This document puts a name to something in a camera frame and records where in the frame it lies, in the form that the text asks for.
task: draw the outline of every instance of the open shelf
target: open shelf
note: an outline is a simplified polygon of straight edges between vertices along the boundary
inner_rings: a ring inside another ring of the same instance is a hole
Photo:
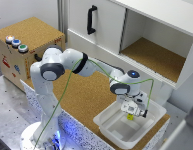
[[[140,38],[121,53],[174,82],[177,82],[186,60],[145,38]]]

